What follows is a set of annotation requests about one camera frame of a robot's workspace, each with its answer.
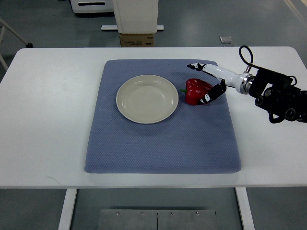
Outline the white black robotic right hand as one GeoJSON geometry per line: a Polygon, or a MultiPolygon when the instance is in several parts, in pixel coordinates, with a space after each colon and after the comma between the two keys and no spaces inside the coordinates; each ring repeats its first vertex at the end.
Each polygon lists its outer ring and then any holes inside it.
{"type": "Polygon", "coordinates": [[[221,80],[220,83],[213,86],[205,95],[204,99],[206,99],[208,103],[223,95],[227,87],[235,88],[237,86],[236,79],[238,78],[238,75],[219,66],[213,64],[193,63],[188,64],[187,67],[196,71],[205,72],[216,79],[221,80]]]}

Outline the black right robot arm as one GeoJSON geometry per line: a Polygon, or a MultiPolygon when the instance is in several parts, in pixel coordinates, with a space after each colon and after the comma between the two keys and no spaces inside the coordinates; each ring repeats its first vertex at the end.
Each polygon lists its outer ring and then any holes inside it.
{"type": "Polygon", "coordinates": [[[307,122],[307,91],[296,87],[295,76],[287,76],[253,64],[253,53],[248,46],[239,48],[239,56],[247,65],[248,74],[241,80],[240,91],[255,98],[255,105],[268,112],[273,124],[284,120],[307,122]],[[249,75],[256,68],[255,76],[249,75]]]}

